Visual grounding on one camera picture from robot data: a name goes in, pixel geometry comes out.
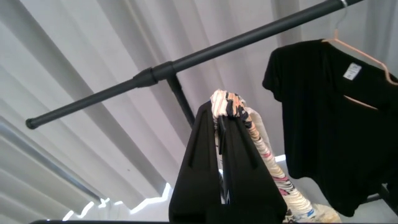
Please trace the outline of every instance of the black metal pole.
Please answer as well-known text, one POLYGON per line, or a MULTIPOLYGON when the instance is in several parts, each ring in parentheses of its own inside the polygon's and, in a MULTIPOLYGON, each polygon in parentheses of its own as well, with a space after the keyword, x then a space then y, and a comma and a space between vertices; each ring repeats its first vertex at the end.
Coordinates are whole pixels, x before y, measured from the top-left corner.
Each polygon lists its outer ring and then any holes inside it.
MULTIPOLYGON (((360 1, 362 0, 346 0, 348 5, 352 5, 360 1)), ((241 47, 253 44, 267 37, 271 37, 283 31, 297 27, 301 24, 337 11, 342 7, 343 4, 340 0, 324 1, 308 9, 304 9, 285 18, 271 22, 270 24, 267 24, 265 26, 233 37, 193 54, 187 55, 174 62, 166 62, 154 68, 148 68, 147 70, 144 70, 143 72, 137 74, 131 80, 120 83, 99 93, 95 93, 89 97, 63 106, 54 111, 45 113, 39 117, 28 119, 26 121, 26 126, 30 129, 35 129, 40 125, 74 113, 95 103, 107 100, 118 94, 132 90, 133 88, 155 85, 160 80, 165 80, 172 76, 175 76, 176 72, 180 72, 192 66, 211 60, 220 55, 227 54, 228 52, 240 49, 241 47)))
POLYGON ((188 101, 185 97, 185 94, 182 91, 180 81, 178 80, 177 76, 174 75, 167 79, 167 83, 169 83, 169 86, 172 89, 172 91, 173 91, 173 93, 174 93, 174 95, 175 95, 184 115, 185 115, 185 118, 187 119, 189 125, 192 128, 193 124, 195 122, 195 116, 193 115, 191 107, 189 106, 188 101))

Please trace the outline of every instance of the patterned fabric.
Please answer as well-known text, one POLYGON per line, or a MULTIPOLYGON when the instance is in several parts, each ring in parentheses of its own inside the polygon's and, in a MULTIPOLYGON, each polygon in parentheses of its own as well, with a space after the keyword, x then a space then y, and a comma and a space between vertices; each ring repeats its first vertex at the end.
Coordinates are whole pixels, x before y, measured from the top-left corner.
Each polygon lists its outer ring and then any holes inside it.
MULTIPOLYGON (((213 112, 213 119, 215 129, 217 129, 217 117, 229 116, 239 117, 253 140, 254 145, 259 151, 262 160, 264 161, 268 171, 275 181, 280 194, 283 196, 288 210, 285 217, 285 222, 324 222, 336 223, 341 222, 337 212, 325 205, 311 204, 293 185, 289 178, 284 174, 282 169, 275 161, 269 145, 268 137, 265 132, 266 141, 263 140, 256 125, 253 123, 251 116, 247 112, 244 100, 235 93, 228 93, 227 91, 217 90, 211 96, 211 110, 213 112)), ((215 132, 216 150, 218 151, 218 132, 215 132)), ((222 170, 222 156, 218 155, 218 167, 222 170)))

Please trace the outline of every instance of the metal hook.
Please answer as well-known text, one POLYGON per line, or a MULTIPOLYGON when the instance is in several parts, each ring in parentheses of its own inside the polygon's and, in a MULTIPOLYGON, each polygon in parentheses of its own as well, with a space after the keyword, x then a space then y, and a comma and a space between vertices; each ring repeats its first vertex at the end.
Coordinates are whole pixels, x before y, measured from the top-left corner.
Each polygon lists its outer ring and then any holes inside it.
POLYGON ((342 21, 345 19, 345 17, 347 16, 347 7, 348 7, 348 4, 347 4, 346 0, 340 0, 340 1, 341 1, 341 3, 343 3, 343 5, 344 5, 344 15, 343 15, 343 17, 340 18, 340 20, 336 23, 335 29, 338 28, 338 25, 340 24, 340 22, 342 22, 342 21))

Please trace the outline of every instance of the clothing label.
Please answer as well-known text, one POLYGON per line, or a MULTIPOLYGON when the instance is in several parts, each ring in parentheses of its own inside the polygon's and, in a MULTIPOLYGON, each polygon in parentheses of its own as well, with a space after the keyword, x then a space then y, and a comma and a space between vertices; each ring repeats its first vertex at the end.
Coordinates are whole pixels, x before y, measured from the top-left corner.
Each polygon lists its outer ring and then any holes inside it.
POLYGON ((351 63, 351 65, 349 65, 347 72, 344 73, 343 77, 347 78, 349 80, 353 80, 356 75, 359 73, 359 71, 361 70, 361 66, 355 64, 355 63, 351 63))

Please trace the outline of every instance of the clothes hanger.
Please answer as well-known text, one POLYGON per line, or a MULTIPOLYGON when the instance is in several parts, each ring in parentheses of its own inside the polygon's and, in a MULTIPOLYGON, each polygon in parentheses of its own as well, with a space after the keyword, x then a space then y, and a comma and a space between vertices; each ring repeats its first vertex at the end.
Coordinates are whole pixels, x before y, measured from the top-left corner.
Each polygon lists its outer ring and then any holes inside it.
MULTIPOLYGON (((350 46, 350 45, 348 45, 348 44, 346 44, 346 43, 344 43, 343 41, 341 41, 341 40, 338 39, 338 25, 339 25, 340 22, 342 22, 342 21, 344 20, 344 18, 347 16, 347 7, 348 7, 348 4, 347 4, 346 0, 341 0, 341 2, 342 2, 343 5, 344 5, 345 12, 344 12, 343 17, 342 17, 342 18, 337 22, 337 24, 336 24, 335 36, 334 36, 334 38, 332 38, 332 39, 325 39, 325 40, 322 40, 322 42, 329 42, 329 43, 330 43, 330 42, 334 42, 334 43, 338 43, 338 44, 340 44, 340 45, 342 45, 342 46, 344 46, 344 47, 346 47, 346 48, 348 48, 348 49, 350 49, 350 50, 353 50, 353 51, 355 51, 355 52, 357 52, 357 53, 359 53, 359 54, 365 56, 366 58, 372 60, 373 62, 376 62, 378 65, 380 65, 380 66, 383 68, 384 74, 385 74, 385 76, 386 76, 387 82, 389 82, 390 84, 393 84, 393 85, 398 86, 398 83, 396 83, 396 82, 394 82, 394 81, 391 80, 391 77, 390 77, 390 73, 389 73, 389 71, 388 71, 388 68, 387 68, 387 66, 386 66, 384 63, 380 62, 379 60, 375 59, 374 57, 372 57, 372 56, 370 56, 370 55, 364 53, 363 51, 358 50, 358 49, 356 49, 356 48, 354 48, 354 47, 352 47, 352 46, 350 46)), ((368 105, 368 104, 366 104, 366 103, 360 102, 360 101, 358 101, 358 100, 355 100, 355 99, 353 99, 353 98, 351 98, 351 97, 349 97, 349 96, 346 96, 346 95, 345 95, 345 97, 346 97, 347 99, 349 99, 349 100, 355 102, 355 103, 359 103, 359 104, 361 104, 361 105, 363 105, 363 106, 367 106, 367 107, 369 107, 369 108, 373 108, 373 109, 376 109, 376 110, 377 110, 377 108, 375 108, 375 107, 373 107, 373 106, 371 106, 371 105, 368 105)))

